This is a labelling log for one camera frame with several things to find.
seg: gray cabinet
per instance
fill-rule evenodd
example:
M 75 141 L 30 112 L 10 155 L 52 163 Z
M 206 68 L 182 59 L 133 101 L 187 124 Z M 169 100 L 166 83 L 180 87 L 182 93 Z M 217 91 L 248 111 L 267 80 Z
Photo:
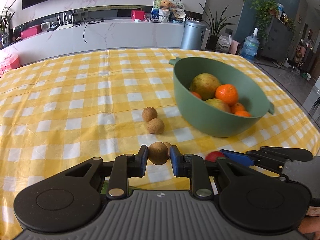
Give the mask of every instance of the gray cabinet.
M 267 29 L 267 34 L 268 38 L 261 56 L 284 61 L 293 38 L 293 32 L 289 31 L 287 26 L 277 18 L 273 18 Z

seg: pink box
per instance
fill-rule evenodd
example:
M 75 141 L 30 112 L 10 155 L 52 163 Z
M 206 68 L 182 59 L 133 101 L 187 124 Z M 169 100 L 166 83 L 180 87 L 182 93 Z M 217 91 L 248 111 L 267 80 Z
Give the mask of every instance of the pink box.
M 36 35 L 40 32 L 41 32 L 41 25 L 32 26 L 32 27 L 24 30 L 23 32 L 21 32 L 21 38 L 25 39 L 27 37 Z
M 139 19 L 143 21 L 144 11 L 141 10 L 132 10 L 131 11 L 131 19 Z

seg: floor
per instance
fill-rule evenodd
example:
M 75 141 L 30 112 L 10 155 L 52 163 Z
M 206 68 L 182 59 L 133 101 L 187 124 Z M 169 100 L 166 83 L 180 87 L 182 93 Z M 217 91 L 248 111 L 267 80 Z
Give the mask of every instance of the floor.
M 320 131 L 320 107 L 313 106 L 320 98 L 320 89 L 314 85 L 315 80 L 307 81 L 295 70 L 280 67 L 266 59 L 255 59 L 252 63 L 285 91 Z

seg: blue gripper pad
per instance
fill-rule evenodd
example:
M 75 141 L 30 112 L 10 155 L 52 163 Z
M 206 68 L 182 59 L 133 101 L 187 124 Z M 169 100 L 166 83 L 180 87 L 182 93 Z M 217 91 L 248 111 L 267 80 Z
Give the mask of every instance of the blue gripper pad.
M 250 157 L 246 154 L 228 151 L 224 149 L 221 149 L 220 152 L 222 152 L 225 155 L 225 157 L 229 158 L 230 160 L 233 160 L 236 163 L 240 163 L 243 166 L 254 166 L 254 161 L 251 160 Z
M 175 151 L 174 151 L 174 148 L 173 147 L 170 147 L 170 161 L 171 161 L 171 164 L 172 164 L 172 171 L 173 171 L 173 175 L 175 177 L 180 177 L 182 176 L 180 174 L 180 169 L 179 169 L 179 162 L 180 162 L 180 159 L 179 157 L 175 154 Z
M 143 152 L 143 155 L 141 157 L 141 167 L 142 167 L 142 175 L 143 176 L 146 173 L 147 161 L 148 161 L 148 148 Z

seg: cable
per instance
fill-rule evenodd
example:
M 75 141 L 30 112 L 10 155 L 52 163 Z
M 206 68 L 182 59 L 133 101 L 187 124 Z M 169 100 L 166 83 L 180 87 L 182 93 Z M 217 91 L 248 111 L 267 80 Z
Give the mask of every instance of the cable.
M 84 30 L 83 30 L 83 40 L 84 40 L 85 43 L 87 43 L 87 41 L 84 38 L 84 32 L 85 32 L 85 29 L 87 28 L 88 24 L 97 24 L 97 23 L 102 23 L 102 22 L 105 21 L 105 19 L 103 19 L 103 18 L 88 18 L 88 19 L 90 19 L 90 20 L 81 21 L 81 22 L 76 23 L 76 24 L 73 25 L 73 27 L 79 27 L 81 25 L 86 24 L 86 26 L 84 27 Z

